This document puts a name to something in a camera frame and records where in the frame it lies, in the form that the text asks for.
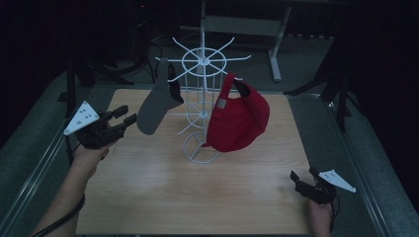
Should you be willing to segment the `white wire display rack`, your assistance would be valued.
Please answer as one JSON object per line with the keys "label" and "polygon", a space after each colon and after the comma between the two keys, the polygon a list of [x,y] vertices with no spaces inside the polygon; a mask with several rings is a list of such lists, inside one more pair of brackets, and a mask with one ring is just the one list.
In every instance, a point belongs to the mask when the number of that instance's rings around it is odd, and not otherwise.
{"label": "white wire display rack", "polygon": [[184,83],[181,93],[185,108],[175,114],[186,119],[185,127],[178,132],[179,135],[186,134],[182,145],[183,154],[193,163],[208,164],[219,154],[214,148],[204,147],[204,144],[207,142],[211,112],[221,91],[223,77],[227,74],[227,65],[247,60],[250,55],[228,57],[223,53],[234,42],[234,38],[219,48],[206,46],[205,33],[201,33],[200,45],[197,47],[186,46],[175,38],[172,41],[184,50],[182,56],[168,59],[182,68],[181,73],[169,79],[169,82]]}

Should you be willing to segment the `grey metal desk frame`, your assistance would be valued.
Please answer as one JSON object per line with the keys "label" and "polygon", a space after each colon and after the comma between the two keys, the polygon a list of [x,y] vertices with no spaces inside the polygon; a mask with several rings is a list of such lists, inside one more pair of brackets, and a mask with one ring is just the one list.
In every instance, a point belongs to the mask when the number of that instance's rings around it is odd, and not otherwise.
{"label": "grey metal desk frame", "polygon": [[281,82],[282,74],[277,56],[285,36],[292,7],[285,8],[280,20],[251,19],[209,15],[207,13],[208,1],[202,0],[201,33],[214,32],[274,38],[275,44],[268,50],[268,56],[273,80],[275,82]]}

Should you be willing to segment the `person's left hand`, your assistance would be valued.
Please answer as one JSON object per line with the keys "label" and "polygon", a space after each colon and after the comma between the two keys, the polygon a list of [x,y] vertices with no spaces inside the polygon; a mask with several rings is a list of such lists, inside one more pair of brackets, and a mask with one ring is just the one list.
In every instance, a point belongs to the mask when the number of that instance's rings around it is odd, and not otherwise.
{"label": "person's left hand", "polygon": [[108,155],[109,146],[99,149],[88,149],[80,144],[72,153],[71,169],[81,177],[90,179],[96,172],[98,164]]}

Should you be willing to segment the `person's right hand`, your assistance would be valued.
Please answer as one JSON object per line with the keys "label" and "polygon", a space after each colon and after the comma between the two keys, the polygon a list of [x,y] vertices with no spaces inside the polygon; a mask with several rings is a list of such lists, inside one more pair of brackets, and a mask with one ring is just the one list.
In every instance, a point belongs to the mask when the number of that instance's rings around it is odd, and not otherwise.
{"label": "person's right hand", "polygon": [[332,223],[332,207],[330,203],[318,204],[309,199],[308,219],[314,237],[331,237],[330,226]]}

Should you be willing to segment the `black metal stand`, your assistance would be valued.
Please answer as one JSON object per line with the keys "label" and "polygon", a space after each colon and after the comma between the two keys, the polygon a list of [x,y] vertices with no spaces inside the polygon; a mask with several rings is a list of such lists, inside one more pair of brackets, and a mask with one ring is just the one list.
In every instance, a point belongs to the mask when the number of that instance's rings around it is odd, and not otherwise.
{"label": "black metal stand", "polygon": [[319,98],[324,103],[332,104],[335,97],[338,97],[336,122],[340,130],[345,132],[349,75],[345,68],[345,57],[341,55],[344,51],[343,46],[344,43],[339,38],[335,38],[320,63],[314,78],[296,89],[285,91],[285,95],[297,96],[324,83],[325,87],[320,93]]}
{"label": "black metal stand", "polygon": [[67,118],[74,112],[76,107],[76,84],[75,79],[77,76],[87,76],[87,70],[93,68],[99,73],[102,73],[111,81],[114,81],[122,85],[132,85],[132,82],[129,82],[120,76],[116,72],[112,72],[110,69],[107,69],[105,66],[93,61],[92,59],[83,57],[81,59],[74,59],[70,57],[67,60],[66,65],[66,91],[62,92],[59,97],[59,102],[66,103],[66,114]]}

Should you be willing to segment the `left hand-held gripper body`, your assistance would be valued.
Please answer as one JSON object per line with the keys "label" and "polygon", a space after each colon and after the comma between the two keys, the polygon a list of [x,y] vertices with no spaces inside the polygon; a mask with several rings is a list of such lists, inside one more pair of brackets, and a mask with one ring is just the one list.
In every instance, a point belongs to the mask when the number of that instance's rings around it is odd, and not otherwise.
{"label": "left hand-held gripper body", "polygon": [[111,119],[114,119],[112,111],[98,114],[87,101],[84,101],[63,134],[65,136],[75,134],[85,148],[99,149],[119,140],[126,131],[109,126]]}

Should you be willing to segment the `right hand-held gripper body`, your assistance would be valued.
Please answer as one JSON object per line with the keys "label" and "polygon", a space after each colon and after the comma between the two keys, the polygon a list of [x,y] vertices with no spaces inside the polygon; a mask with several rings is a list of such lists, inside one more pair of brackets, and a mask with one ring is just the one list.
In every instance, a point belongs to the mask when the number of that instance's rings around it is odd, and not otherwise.
{"label": "right hand-held gripper body", "polygon": [[357,191],[335,170],[320,172],[319,176],[319,179],[313,178],[314,186],[300,180],[298,184],[294,184],[294,189],[303,197],[309,198],[318,204],[332,203],[337,196],[337,188],[351,193]]}

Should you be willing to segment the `red baseball cap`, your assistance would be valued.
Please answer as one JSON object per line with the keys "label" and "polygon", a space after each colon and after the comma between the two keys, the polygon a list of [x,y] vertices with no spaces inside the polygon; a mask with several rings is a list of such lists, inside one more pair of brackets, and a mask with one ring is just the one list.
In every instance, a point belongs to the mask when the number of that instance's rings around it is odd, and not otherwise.
{"label": "red baseball cap", "polygon": [[265,132],[270,107],[265,98],[235,75],[226,75],[213,106],[203,147],[231,152],[250,145]]}

